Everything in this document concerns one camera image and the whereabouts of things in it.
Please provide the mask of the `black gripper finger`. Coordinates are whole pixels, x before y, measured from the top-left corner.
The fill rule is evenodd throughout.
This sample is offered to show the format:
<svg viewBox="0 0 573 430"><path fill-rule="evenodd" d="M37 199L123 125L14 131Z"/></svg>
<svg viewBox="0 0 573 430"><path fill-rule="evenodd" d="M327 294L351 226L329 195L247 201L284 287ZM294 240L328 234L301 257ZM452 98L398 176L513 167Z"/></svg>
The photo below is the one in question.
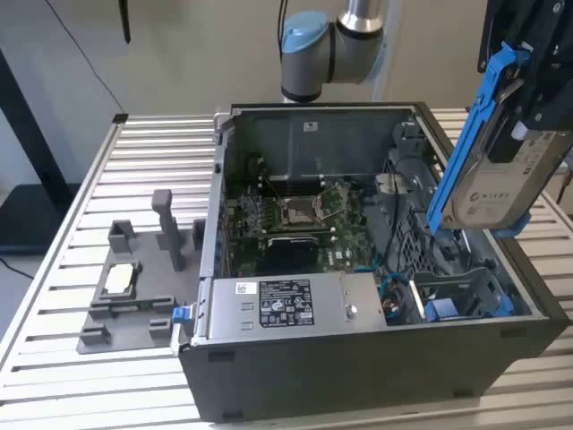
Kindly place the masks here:
<svg viewBox="0 0 573 430"><path fill-rule="evenodd" d="M496 108L489 123L491 135L486 145L487 158L491 163L510 163L521 146L512 133L522 116L523 108L518 96L523 85L523 81L514 81L497 94Z"/></svg>

